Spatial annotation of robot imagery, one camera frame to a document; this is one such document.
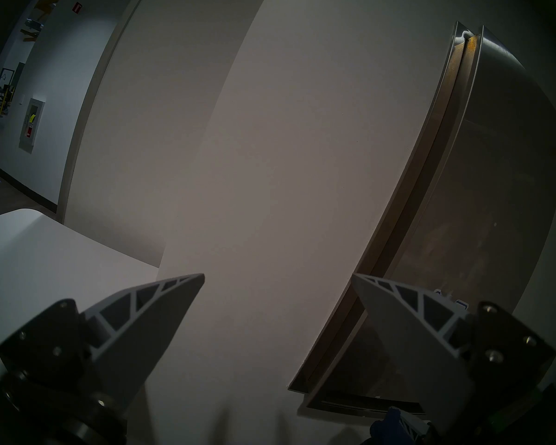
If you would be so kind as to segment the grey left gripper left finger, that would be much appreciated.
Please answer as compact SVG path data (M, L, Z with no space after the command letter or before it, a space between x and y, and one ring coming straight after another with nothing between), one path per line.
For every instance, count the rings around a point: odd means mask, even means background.
M0 343L9 371L82 397L104 394L122 411L169 347L205 283L203 273L123 289L80 312L61 299Z

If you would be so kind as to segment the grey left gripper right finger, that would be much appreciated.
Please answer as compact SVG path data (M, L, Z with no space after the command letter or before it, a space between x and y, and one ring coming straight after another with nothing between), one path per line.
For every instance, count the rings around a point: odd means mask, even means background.
M470 312L434 291L359 273L352 286L430 437L502 437L541 400L556 350L500 305L480 301Z

